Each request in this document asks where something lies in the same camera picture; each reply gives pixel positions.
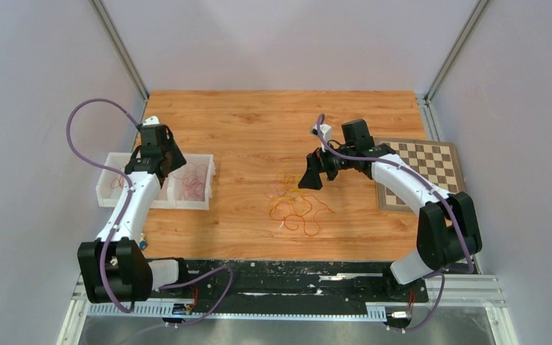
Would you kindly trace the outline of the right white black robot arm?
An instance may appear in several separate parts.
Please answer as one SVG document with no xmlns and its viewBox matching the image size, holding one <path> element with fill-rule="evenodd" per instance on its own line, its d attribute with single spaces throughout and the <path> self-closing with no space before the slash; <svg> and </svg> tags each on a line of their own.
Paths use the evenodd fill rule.
<svg viewBox="0 0 552 345">
<path fill-rule="evenodd" d="M 306 171 L 298 187 L 320 190 L 321 178 L 335 179 L 342 170 L 354 169 L 395 193 L 418 217 L 415 248 L 395 260 L 382 279 L 382 290 L 391 300 L 410 291 L 410 283 L 447 269 L 475 271 L 472 255 L 482 250 L 474 202 L 465 192 L 450 192 L 409 166 L 394 149 L 376 144 L 365 120 L 342 124 L 344 143 L 334 147 L 331 126 L 319 114 L 310 132 L 321 145 L 306 157 Z"/>
</svg>

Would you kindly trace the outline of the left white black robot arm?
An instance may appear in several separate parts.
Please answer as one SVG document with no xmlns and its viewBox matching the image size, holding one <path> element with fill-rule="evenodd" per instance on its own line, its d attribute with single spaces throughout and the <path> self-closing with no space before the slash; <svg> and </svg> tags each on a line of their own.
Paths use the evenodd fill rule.
<svg viewBox="0 0 552 345">
<path fill-rule="evenodd" d="M 191 278 L 181 259 L 148 261 L 140 249 L 149 210 L 168 175 L 186 160 L 164 124 L 139 126 L 141 144 L 124 168 L 124 188 L 111 218 L 93 241 L 77 251 L 80 273 L 92 303 L 145 301 L 161 288 L 174 298 L 188 294 Z"/>
</svg>

